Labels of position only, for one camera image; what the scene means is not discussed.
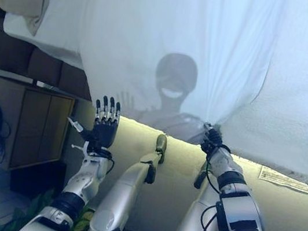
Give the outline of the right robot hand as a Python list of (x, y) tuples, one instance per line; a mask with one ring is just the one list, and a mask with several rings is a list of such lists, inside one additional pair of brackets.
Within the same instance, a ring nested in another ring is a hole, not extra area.
[(207, 156), (212, 156), (219, 148), (225, 149), (230, 153), (230, 149), (223, 144), (222, 134), (219, 127), (213, 126), (209, 122), (204, 125), (203, 141), (200, 144), (201, 149)]

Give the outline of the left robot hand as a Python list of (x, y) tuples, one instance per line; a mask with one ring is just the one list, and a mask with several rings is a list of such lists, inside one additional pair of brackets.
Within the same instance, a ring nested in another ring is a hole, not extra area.
[(103, 148), (109, 148), (116, 137), (119, 125), (120, 102), (113, 97), (104, 96), (102, 101), (97, 99), (94, 124), (91, 130), (84, 128), (78, 120), (67, 117), (69, 124), (79, 133), (83, 140), (97, 142)]

